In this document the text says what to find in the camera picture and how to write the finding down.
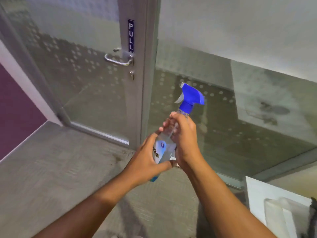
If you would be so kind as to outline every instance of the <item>person's left arm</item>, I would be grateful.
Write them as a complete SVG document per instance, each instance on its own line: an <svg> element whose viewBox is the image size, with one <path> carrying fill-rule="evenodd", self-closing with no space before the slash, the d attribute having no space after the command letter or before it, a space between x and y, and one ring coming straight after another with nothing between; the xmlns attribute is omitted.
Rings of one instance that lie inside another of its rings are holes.
<svg viewBox="0 0 317 238"><path fill-rule="evenodd" d="M156 164L153 160L152 151L156 137L157 134L153 133L144 141L118 176L44 228L34 238L92 237L126 193L173 167L173 160L161 164Z"/></svg>

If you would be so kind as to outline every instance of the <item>white spray trigger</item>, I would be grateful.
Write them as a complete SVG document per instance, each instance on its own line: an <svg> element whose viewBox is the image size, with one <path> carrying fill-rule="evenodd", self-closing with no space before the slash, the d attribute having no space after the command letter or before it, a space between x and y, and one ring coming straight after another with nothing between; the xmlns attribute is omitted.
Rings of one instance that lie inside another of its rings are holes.
<svg viewBox="0 0 317 238"><path fill-rule="evenodd" d="M180 103L180 102L183 101L183 100L184 100L184 94L182 93L182 94L179 96L178 100L175 101L175 103Z"/></svg>

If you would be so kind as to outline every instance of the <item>door handle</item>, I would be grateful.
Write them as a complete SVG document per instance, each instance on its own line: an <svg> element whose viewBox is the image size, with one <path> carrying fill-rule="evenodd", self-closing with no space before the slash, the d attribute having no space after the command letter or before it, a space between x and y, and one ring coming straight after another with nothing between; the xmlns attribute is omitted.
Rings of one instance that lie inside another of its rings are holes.
<svg viewBox="0 0 317 238"><path fill-rule="evenodd" d="M134 64L134 59L133 59L132 55L129 56L128 62L118 62L116 60L112 60L111 58L108 57L108 54L105 55L105 60L108 62L113 62L113 63L118 64L118 65L122 65L122 66L129 66L130 64L132 64L132 65Z"/></svg>

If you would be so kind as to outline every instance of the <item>forearm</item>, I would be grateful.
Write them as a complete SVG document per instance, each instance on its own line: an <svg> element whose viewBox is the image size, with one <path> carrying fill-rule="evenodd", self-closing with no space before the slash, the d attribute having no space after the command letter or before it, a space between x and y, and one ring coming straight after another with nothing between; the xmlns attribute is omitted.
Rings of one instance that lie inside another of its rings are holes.
<svg viewBox="0 0 317 238"><path fill-rule="evenodd" d="M252 213L233 195L199 153L186 173L199 197L207 219L217 237L275 238Z"/></svg>
<svg viewBox="0 0 317 238"><path fill-rule="evenodd" d="M129 179L116 176L34 238L92 237L116 203L132 188Z"/></svg>

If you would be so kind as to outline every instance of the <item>blue sign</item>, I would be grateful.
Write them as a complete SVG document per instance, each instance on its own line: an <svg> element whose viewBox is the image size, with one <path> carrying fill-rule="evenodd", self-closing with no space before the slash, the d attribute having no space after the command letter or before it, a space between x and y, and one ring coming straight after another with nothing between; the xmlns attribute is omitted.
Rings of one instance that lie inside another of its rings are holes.
<svg viewBox="0 0 317 238"><path fill-rule="evenodd" d="M129 52L134 53L134 21L128 19L128 30L129 30L129 35L128 35L128 48Z"/></svg>

